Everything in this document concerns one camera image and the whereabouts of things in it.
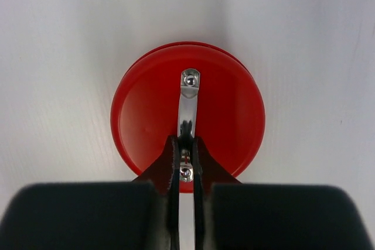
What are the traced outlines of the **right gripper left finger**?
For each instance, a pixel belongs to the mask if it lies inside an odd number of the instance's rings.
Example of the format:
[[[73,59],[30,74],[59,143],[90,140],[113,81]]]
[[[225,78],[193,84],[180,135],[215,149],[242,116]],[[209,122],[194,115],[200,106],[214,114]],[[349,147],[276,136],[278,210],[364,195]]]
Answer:
[[[178,170],[170,136],[133,181],[25,186],[1,220],[1,248],[178,249]]]

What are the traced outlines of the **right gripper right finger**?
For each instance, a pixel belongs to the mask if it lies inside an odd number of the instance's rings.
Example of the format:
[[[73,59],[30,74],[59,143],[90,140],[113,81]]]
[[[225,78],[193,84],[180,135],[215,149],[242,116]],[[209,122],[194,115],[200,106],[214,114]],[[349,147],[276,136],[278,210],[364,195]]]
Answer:
[[[192,144],[196,249],[373,249],[350,196],[335,186],[247,184]]]

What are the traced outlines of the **red round lid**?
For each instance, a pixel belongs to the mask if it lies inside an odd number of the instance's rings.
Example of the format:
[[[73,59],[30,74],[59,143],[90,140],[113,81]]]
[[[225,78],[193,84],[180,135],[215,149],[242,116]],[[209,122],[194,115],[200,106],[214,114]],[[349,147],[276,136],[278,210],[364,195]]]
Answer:
[[[178,134],[181,75],[200,73],[195,136],[201,172],[179,190],[209,194],[213,183],[235,183],[255,158],[265,131],[261,93],[232,54],[200,42],[151,50],[125,73],[114,94],[110,124],[115,146],[137,181],[161,192],[172,171],[171,139]]]

